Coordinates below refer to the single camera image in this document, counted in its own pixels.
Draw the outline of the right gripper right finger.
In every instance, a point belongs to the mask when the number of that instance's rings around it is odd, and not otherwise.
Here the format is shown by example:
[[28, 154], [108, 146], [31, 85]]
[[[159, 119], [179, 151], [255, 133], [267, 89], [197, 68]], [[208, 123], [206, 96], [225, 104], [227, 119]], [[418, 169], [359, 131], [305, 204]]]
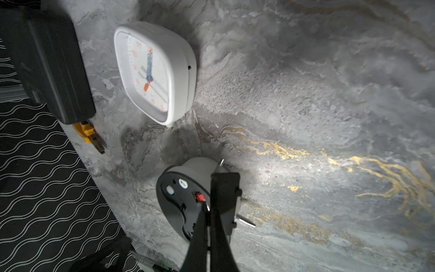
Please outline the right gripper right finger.
[[219, 212], [210, 211], [210, 271], [239, 272], [228, 243]]

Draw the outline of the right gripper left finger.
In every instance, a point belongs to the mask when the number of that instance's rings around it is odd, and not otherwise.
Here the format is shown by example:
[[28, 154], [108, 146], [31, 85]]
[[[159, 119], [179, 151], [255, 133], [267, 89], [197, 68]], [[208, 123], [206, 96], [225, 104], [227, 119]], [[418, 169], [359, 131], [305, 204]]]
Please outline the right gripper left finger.
[[208, 209], [201, 204], [196, 228], [190, 240], [188, 253], [180, 272], [205, 272], [207, 270], [208, 252]]

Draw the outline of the black battery cover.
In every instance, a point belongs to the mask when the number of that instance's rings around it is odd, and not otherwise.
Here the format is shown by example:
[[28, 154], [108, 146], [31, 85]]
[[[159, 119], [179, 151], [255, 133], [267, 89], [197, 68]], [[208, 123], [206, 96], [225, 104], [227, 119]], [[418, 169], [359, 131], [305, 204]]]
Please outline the black battery cover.
[[217, 230], [220, 227], [226, 237], [237, 227], [237, 200], [242, 195], [240, 174], [235, 172], [213, 173], [211, 175], [211, 221]]

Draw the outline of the white twin bell alarm clock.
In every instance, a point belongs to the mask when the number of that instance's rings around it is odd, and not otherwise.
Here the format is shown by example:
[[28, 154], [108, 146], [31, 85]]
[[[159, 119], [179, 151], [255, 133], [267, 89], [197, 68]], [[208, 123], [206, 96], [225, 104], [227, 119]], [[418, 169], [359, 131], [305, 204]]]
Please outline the white twin bell alarm clock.
[[206, 157], [189, 159], [182, 165], [170, 166], [159, 176], [156, 196], [160, 208], [173, 229], [187, 242], [193, 237], [201, 202], [194, 192], [201, 192], [210, 208], [211, 175], [228, 173], [223, 161]]

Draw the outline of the white square alarm clock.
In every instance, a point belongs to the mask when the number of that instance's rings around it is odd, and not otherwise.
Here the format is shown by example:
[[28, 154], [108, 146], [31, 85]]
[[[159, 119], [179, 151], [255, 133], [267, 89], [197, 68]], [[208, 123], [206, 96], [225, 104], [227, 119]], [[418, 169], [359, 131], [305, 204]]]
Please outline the white square alarm clock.
[[157, 24], [118, 26], [114, 48], [124, 90], [153, 121], [172, 127], [193, 106], [197, 60], [190, 44]]

